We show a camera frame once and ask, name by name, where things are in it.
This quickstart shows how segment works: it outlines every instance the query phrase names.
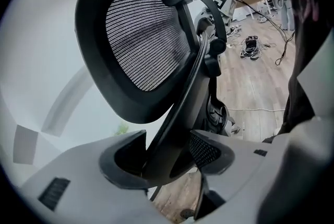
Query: black cable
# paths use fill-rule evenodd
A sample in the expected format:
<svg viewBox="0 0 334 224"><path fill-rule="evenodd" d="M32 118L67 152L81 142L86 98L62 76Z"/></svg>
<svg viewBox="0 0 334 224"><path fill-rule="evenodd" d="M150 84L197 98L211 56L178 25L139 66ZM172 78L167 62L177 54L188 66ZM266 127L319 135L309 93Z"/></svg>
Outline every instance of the black cable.
<svg viewBox="0 0 334 224"><path fill-rule="evenodd" d="M236 33L236 34L234 34L233 36L231 36L231 37L229 37L229 38L232 38L232 37L234 37L234 38L231 40L231 45L233 45L233 46L238 46L240 43L237 42L236 40L237 40L239 37L241 37L241 35L240 35L239 33Z"/></svg>
<svg viewBox="0 0 334 224"><path fill-rule="evenodd" d="M272 26L275 27L275 29L280 33L280 35L282 36L282 39L283 41L285 42L284 44L284 50L283 50L283 53L281 55L280 58L278 58L276 61L275 61L275 64L278 66L281 64L282 60L284 59L285 55L286 55L286 52L287 52L287 47L288 47L288 43L293 39L293 36L294 36L294 31L292 33L292 35L287 38L287 34L285 34L284 30L279 27L275 22L273 22L271 19L269 19L267 16L265 16L264 14L262 14L261 12L259 12L258 10L254 9L251 5L247 4L246 2L244 2L243 0L237 0L238 2L240 3L243 3L244 5L248 6L249 8L251 8L253 11L255 11L256 13L260 14L261 16L265 17L271 24Z"/></svg>
<svg viewBox="0 0 334 224"><path fill-rule="evenodd" d="M213 110L213 112L209 112L209 101L210 101L210 98L211 98L211 95L209 95L209 97L208 97L208 101L207 101L207 105L206 105L205 111L206 111L206 115L207 115L208 121L211 123L211 125L216 126L217 124L213 123L211 121L211 116L210 116L210 114L214 114L215 110Z"/></svg>
<svg viewBox="0 0 334 224"><path fill-rule="evenodd" d="M272 31L275 31L275 29L273 29L272 26L269 26L268 29L269 29L269 30L272 30Z"/></svg>
<svg viewBox="0 0 334 224"><path fill-rule="evenodd" d="M224 118L224 116L223 116L221 113L217 112L216 110L214 110L214 111L211 112L210 114L214 114L214 113L217 114L218 116Z"/></svg>

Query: black mesh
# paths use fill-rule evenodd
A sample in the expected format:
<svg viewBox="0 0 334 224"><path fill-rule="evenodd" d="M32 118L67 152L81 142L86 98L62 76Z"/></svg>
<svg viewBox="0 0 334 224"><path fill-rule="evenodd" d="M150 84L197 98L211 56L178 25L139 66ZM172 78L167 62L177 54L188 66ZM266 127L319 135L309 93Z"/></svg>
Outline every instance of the black mesh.
<svg viewBox="0 0 334 224"><path fill-rule="evenodd" d="M111 49L141 90L154 90L190 51L174 7L161 0L115 0L106 15Z"/></svg>
<svg viewBox="0 0 334 224"><path fill-rule="evenodd" d="M190 136L189 150L198 168L202 168L217 160L221 155L219 149L208 144L194 134L191 134Z"/></svg>

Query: black plastic frame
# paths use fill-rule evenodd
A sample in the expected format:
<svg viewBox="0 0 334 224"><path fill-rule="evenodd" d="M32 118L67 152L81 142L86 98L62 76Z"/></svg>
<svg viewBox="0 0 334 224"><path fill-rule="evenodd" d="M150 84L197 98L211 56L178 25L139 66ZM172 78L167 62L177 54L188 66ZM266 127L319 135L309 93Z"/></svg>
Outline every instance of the black plastic frame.
<svg viewBox="0 0 334 224"><path fill-rule="evenodd" d="M217 194L214 190L209 189L207 180L202 174L199 199L194 214L194 220L197 221L205 217L225 203L226 201L220 197L219 194Z"/></svg>
<svg viewBox="0 0 334 224"><path fill-rule="evenodd" d="M108 41L105 18L113 1L78 0L75 30L80 50L95 84L114 111L129 122L149 123L160 118L180 95L182 79L189 74L199 50L195 28L187 6L178 5L190 53L159 87L142 91L126 76Z"/></svg>
<svg viewBox="0 0 334 224"><path fill-rule="evenodd" d="M196 123L208 90L210 78L206 74L204 62L208 47L208 41L202 42L183 93L147 149L147 162L142 177L148 180L150 187L168 184L194 165L193 161L183 162L179 157L187 145L190 130Z"/></svg>
<svg viewBox="0 0 334 224"><path fill-rule="evenodd" d="M119 188L146 190L148 182L140 177L142 162L146 158L145 142L146 131L142 130L132 132L128 138L108 147L99 159L105 178Z"/></svg>

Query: white panel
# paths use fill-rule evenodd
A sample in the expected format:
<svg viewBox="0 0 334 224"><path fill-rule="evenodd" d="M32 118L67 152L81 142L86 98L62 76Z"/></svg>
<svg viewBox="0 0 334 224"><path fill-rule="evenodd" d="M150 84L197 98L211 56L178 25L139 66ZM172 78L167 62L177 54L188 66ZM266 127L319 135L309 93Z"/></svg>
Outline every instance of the white panel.
<svg viewBox="0 0 334 224"><path fill-rule="evenodd" d="M39 131L84 65L74 31L77 0L14 0L0 30L0 87L16 122Z"/></svg>
<svg viewBox="0 0 334 224"><path fill-rule="evenodd" d="M35 158L33 165L37 168L42 168L46 164L50 163L61 151L52 145L42 134L38 134Z"/></svg>
<svg viewBox="0 0 334 224"><path fill-rule="evenodd" d="M13 163L13 158L5 153L0 145L1 165L12 185L21 187L38 169L31 164Z"/></svg>
<svg viewBox="0 0 334 224"><path fill-rule="evenodd" d="M317 116L334 114L334 30L316 55L298 75Z"/></svg>
<svg viewBox="0 0 334 224"><path fill-rule="evenodd" d="M74 110L60 137L61 140L52 138L51 140L57 143L59 149L68 149L113 136L123 123L128 126L127 132L145 129L147 131L146 144L148 147L168 112L169 110L161 118L149 124L139 125L126 122L112 110L94 85Z"/></svg>
<svg viewBox="0 0 334 224"><path fill-rule="evenodd" d="M43 123L42 132L61 136L74 109L93 84L93 79L84 65L71 78L53 103Z"/></svg>
<svg viewBox="0 0 334 224"><path fill-rule="evenodd" d="M0 146L3 153L13 159L16 122L0 92Z"/></svg>
<svg viewBox="0 0 334 224"><path fill-rule="evenodd" d="M38 133L17 125L14 138L13 162L32 164L36 151Z"/></svg>

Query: chair backrest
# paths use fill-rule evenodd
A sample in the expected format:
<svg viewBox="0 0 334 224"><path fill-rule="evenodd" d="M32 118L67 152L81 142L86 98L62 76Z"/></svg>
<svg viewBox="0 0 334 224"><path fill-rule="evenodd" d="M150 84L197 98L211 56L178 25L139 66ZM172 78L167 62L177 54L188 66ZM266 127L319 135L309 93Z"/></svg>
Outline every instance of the chair backrest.
<svg viewBox="0 0 334 224"><path fill-rule="evenodd" d="M205 59L218 44L209 48L211 36L204 33L199 45L189 1L169 6L166 0L77 2L75 27L83 59L113 110L129 122L148 123L173 105L148 150L139 151L145 157L135 174L150 186L167 184L194 165L189 131L202 122L199 112L206 112L209 99ZM203 1L214 10L216 33L226 42L218 9L212 0Z"/></svg>
<svg viewBox="0 0 334 224"><path fill-rule="evenodd" d="M78 0L75 28L95 84L133 123L170 108L199 50L187 6L162 0Z"/></svg>

